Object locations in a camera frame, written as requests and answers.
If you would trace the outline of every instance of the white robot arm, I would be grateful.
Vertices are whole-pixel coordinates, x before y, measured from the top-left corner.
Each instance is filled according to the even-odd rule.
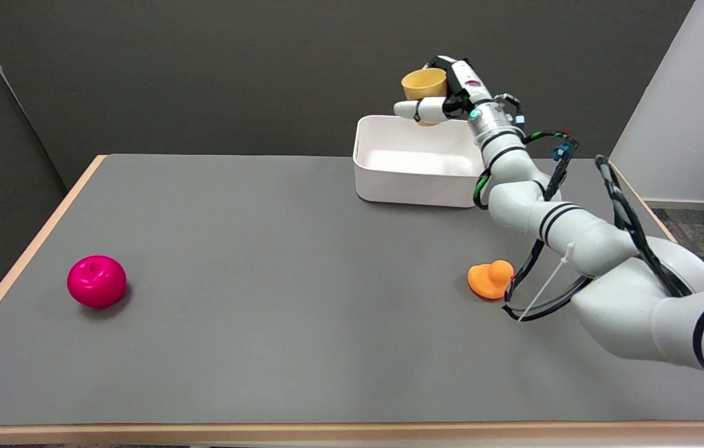
[[[497,223],[537,239],[506,291],[507,313],[522,320],[515,311],[524,310],[512,308],[509,298],[542,247],[548,246],[582,277],[562,296],[535,307],[523,321],[571,303],[583,328],[613,355],[704,370],[704,261],[672,241],[645,236],[603,156],[596,158],[596,166],[614,204],[614,224],[561,201],[558,188],[578,146],[576,140],[561,131],[565,144],[554,153],[559,165],[548,176],[526,151],[526,144],[540,133],[528,137],[523,133],[516,98],[491,96],[467,60],[439,56],[426,67],[446,71],[448,96],[401,101],[394,105],[394,113],[417,121],[468,120],[482,150],[484,179],[495,184],[488,206],[481,208],[489,210]],[[504,102],[516,106],[515,116],[504,111]]]

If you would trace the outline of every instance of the toy apple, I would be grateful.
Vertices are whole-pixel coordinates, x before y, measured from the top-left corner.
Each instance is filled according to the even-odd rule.
[[[83,306],[106,308],[125,293],[125,269],[114,258],[91,255],[67,274],[67,290]]]

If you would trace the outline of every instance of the blue connector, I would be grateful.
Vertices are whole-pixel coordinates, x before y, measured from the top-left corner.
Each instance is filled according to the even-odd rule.
[[[553,149],[554,162],[559,162],[570,151],[569,144],[561,144]]]

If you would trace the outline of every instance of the white wall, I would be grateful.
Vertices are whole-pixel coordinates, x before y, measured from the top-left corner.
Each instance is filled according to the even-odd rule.
[[[704,202],[704,0],[694,3],[611,160],[645,200]]]

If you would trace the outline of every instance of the orange rubber duck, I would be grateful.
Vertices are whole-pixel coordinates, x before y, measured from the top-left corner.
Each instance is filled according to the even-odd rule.
[[[497,300],[504,297],[513,274],[512,265],[504,260],[496,260],[491,264],[477,264],[468,270],[468,285],[477,296]]]

